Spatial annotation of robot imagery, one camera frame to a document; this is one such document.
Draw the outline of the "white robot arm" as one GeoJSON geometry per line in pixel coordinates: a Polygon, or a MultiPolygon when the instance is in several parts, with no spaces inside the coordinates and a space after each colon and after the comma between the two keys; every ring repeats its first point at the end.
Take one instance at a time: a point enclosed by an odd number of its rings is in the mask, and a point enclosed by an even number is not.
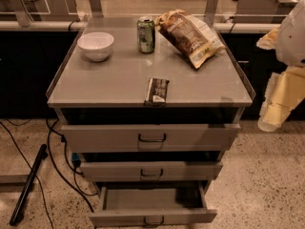
{"type": "Polygon", "coordinates": [[[275,49],[276,59],[287,66],[269,78],[257,121],[261,131],[274,132],[305,99],[305,0],[299,0],[281,25],[256,45],[275,49]]]}

